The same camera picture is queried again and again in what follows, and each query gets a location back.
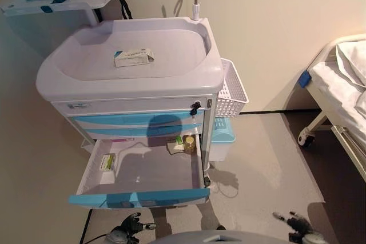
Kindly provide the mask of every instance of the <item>bed frame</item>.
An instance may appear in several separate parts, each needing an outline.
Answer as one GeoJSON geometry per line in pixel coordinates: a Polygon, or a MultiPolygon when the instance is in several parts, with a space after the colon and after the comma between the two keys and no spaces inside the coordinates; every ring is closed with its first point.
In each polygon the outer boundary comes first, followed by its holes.
{"type": "MultiPolygon", "coordinates": [[[[332,41],[319,52],[308,69],[319,62],[336,61],[337,44],[360,40],[366,40],[366,34],[341,37],[332,41]]],[[[302,147],[308,147],[315,140],[316,130],[331,129],[366,182],[366,148],[360,146],[352,137],[352,133],[350,133],[346,127],[342,126],[343,122],[337,111],[331,105],[330,101],[316,87],[313,81],[309,81],[306,85],[306,89],[310,92],[311,96],[321,108],[321,113],[300,132],[297,139],[299,145],[302,147]],[[323,125],[327,119],[329,119],[332,126],[327,127],[323,125]]]]}

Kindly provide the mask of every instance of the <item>white wall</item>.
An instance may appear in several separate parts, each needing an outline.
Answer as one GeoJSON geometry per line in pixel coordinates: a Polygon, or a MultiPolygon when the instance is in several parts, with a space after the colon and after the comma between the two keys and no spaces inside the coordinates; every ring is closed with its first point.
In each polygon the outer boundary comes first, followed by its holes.
{"type": "Polygon", "coordinates": [[[44,15],[0,13],[2,243],[78,243],[87,216],[67,198],[75,193],[89,154],[78,148],[78,133],[35,89],[44,56],[72,31],[51,24],[44,15]],[[60,36],[50,36],[52,30],[60,36]]]}
{"type": "MultiPolygon", "coordinates": [[[[178,0],[127,0],[135,18],[174,16],[178,0]]],[[[180,16],[191,15],[184,0],[180,16]]],[[[244,111],[316,107],[296,86],[301,72],[329,41],[365,28],[365,0],[200,0],[222,57],[232,59],[248,92],[244,111]]],[[[120,18],[114,1],[106,19],[120,18]]]]}

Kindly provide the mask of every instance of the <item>white wall shelf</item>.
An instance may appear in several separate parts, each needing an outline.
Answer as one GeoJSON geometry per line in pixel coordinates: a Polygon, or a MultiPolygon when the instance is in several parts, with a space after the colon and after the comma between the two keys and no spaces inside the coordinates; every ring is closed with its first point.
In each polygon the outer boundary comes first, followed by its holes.
{"type": "Polygon", "coordinates": [[[62,3],[52,3],[54,0],[13,0],[1,5],[1,10],[7,17],[23,14],[44,13],[44,8],[49,7],[50,12],[85,10],[89,22],[95,26],[98,21],[94,9],[104,7],[111,0],[66,0],[62,3]]]}

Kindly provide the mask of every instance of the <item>small bottle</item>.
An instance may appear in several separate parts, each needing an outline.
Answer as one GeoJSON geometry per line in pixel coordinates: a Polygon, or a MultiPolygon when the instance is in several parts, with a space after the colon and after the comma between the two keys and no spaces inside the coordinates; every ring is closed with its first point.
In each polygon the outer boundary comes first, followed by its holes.
{"type": "Polygon", "coordinates": [[[196,144],[193,137],[188,136],[185,138],[184,149],[187,154],[191,154],[194,152],[195,145],[196,144]]]}

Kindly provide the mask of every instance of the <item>light blue drawer front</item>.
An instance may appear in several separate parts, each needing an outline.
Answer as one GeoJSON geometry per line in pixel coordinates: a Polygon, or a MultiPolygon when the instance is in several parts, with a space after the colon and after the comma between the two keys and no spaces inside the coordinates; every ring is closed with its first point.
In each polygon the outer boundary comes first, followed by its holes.
{"type": "MultiPolygon", "coordinates": [[[[197,111],[197,116],[203,115],[203,113],[204,111],[197,111]]],[[[171,111],[163,113],[91,115],[73,118],[80,122],[103,125],[159,125],[179,122],[191,117],[189,111],[171,111]]]]}
{"type": "Polygon", "coordinates": [[[148,128],[127,128],[127,129],[85,129],[91,134],[104,134],[111,136],[122,137],[157,137],[161,135],[169,135],[180,133],[185,130],[194,129],[200,125],[177,125],[163,127],[148,127],[148,128]]]}
{"type": "Polygon", "coordinates": [[[209,188],[121,194],[81,194],[71,195],[69,203],[91,208],[136,208],[173,206],[199,199],[207,200],[209,196],[209,188]]]}

